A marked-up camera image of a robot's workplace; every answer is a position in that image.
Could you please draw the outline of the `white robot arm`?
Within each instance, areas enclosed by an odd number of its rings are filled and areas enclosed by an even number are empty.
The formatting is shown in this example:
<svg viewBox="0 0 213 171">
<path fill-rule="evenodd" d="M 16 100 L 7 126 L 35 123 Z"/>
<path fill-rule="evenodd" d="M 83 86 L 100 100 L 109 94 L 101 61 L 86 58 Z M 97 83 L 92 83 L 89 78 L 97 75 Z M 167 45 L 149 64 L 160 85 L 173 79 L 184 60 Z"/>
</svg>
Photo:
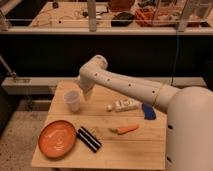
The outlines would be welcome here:
<svg viewBox="0 0 213 171">
<path fill-rule="evenodd" d="M 109 72 L 96 55 L 81 66 L 78 85 L 84 93 L 96 84 L 149 104 L 167 115 L 165 171 L 213 171 L 213 91 Z"/>
</svg>

